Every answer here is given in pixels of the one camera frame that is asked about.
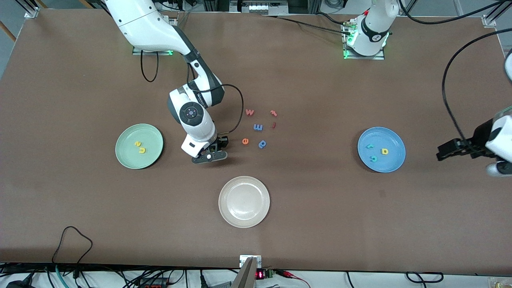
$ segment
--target black plug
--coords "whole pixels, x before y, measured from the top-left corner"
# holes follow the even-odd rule
[[[208,284],[206,283],[206,280],[204,279],[203,271],[201,270],[200,273],[201,273],[201,276],[200,276],[200,278],[201,278],[201,288],[210,288],[210,287],[208,287]]]
[[[31,273],[29,276],[27,276],[23,281],[12,281],[7,284],[6,288],[35,288],[31,285],[32,282],[32,276],[34,273]]]

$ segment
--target table surface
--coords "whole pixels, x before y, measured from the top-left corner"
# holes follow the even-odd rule
[[[457,137],[441,99],[443,70],[492,31],[480,19],[398,18],[384,61],[344,60],[338,34],[260,15],[192,13],[183,29],[255,110],[230,134],[224,161],[197,166],[180,149],[185,132],[166,97],[185,83],[181,56],[161,57],[147,83],[103,11],[43,10],[25,22],[0,83],[1,261],[48,262],[74,225],[94,241],[88,263],[237,267],[240,254],[257,254],[284,269],[510,272],[510,179],[488,177],[490,159],[435,156]],[[148,75],[155,63],[145,59]],[[511,92],[495,36],[464,51],[447,77],[468,136],[510,105]],[[226,88],[209,112],[219,131],[230,129],[236,91]],[[137,123],[155,125],[165,148],[151,167],[129,170],[114,145]],[[374,126],[405,143],[394,173],[370,172],[358,159],[357,140]],[[250,229],[230,226],[218,208],[222,186],[240,175],[261,180],[271,197]],[[69,231],[57,261],[76,262],[88,245]]]

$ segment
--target wooden stick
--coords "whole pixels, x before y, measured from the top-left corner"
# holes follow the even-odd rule
[[[86,0],[78,0],[78,1],[80,1],[80,3],[82,3],[87,8],[94,8],[94,7],[92,7],[91,4],[87,3]]]
[[[48,8],[48,6],[46,6],[41,0],[35,0],[37,3],[39,3],[39,5],[41,6],[41,8]]]
[[[4,23],[2,21],[0,21],[0,27],[7,34],[7,36],[9,36],[9,38],[11,38],[11,40],[16,42],[16,37],[11,33],[11,31],[9,31],[9,29],[7,29],[7,27],[4,25]]]

